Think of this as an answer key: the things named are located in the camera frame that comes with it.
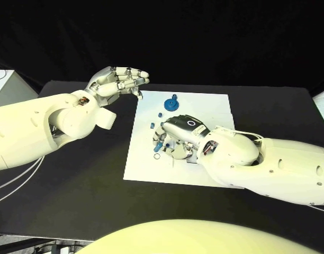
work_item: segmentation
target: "black table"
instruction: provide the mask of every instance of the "black table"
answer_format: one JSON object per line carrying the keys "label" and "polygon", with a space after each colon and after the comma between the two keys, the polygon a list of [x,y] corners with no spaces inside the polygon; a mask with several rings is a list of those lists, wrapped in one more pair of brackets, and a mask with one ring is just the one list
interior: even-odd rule
{"label": "black table", "polygon": [[[84,87],[52,81],[41,97]],[[142,89],[227,94],[237,130],[324,147],[324,120],[305,89],[152,84]],[[123,180],[136,105],[135,96],[122,96],[107,107],[117,114],[112,130],[96,127],[45,157],[31,181],[0,202],[0,234],[96,240],[148,221],[200,219],[259,229],[324,252],[324,212],[249,190]],[[0,184],[26,168],[0,171]]]}

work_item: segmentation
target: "white paper sheet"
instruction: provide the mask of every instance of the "white paper sheet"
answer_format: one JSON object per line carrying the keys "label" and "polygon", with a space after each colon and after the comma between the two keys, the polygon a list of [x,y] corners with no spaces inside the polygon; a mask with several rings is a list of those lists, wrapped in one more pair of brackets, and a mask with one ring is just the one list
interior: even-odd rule
{"label": "white paper sheet", "polygon": [[[143,91],[143,100],[138,102],[136,119],[127,153],[125,180],[145,182],[188,184],[213,187],[233,187],[218,184],[210,177],[204,167],[187,163],[185,160],[174,160],[159,151],[161,158],[153,158],[152,137],[156,128],[168,118],[178,115],[190,115],[200,119],[213,130],[216,125],[234,129],[229,96],[226,94],[195,94]],[[178,95],[179,108],[168,112],[164,107],[165,100]]]}

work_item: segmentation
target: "blue object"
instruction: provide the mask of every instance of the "blue object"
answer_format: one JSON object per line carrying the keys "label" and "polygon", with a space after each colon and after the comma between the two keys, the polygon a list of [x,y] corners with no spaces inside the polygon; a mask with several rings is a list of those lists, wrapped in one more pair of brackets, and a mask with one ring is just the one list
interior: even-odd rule
{"label": "blue object", "polygon": [[161,150],[162,145],[164,145],[164,143],[161,143],[161,142],[156,144],[156,147],[155,147],[155,150],[153,150],[155,152],[158,152]]}
{"label": "blue object", "polygon": [[165,109],[166,111],[175,111],[179,108],[178,96],[172,95],[172,99],[165,101]]}

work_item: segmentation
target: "small object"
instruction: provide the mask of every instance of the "small object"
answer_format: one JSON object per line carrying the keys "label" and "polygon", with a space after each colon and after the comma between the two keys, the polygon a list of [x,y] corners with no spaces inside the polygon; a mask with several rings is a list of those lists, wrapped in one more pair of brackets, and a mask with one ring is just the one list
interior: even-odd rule
{"label": "small object", "polygon": [[159,142],[159,143],[156,144],[156,147],[155,147],[155,149],[153,149],[155,152],[158,152],[158,151],[161,150],[162,145],[164,145],[162,142]]}
{"label": "small object", "polygon": [[175,111],[179,108],[178,96],[172,95],[172,99],[165,100],[165,109],[166,111]]}

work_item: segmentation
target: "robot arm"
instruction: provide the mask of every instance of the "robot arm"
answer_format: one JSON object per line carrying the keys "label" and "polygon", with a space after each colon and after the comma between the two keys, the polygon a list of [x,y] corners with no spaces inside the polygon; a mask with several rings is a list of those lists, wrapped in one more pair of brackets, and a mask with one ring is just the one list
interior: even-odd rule
{"label": "robot arm", "polygon": [[145,71],[106,67],[86,90],[58,94],[0,107],[0,170],[29,163],[84,138],[96,125],[110,129],[116,114],[104,106],[120,94],[142,99],[139,85],[149,82]]}
{"label": "robot arm", "polygon": [[[195,122],[195,129],[188,122]],[[191,116],[175,116],[161,129],[181,145],[162,151],[174,159],[179,146],[197,153],[197,163],[216,182],[236,185],[279,200],[324,205],[324,148],[311,144],[263,138],[257,134],[217,126],[213,131]]]}

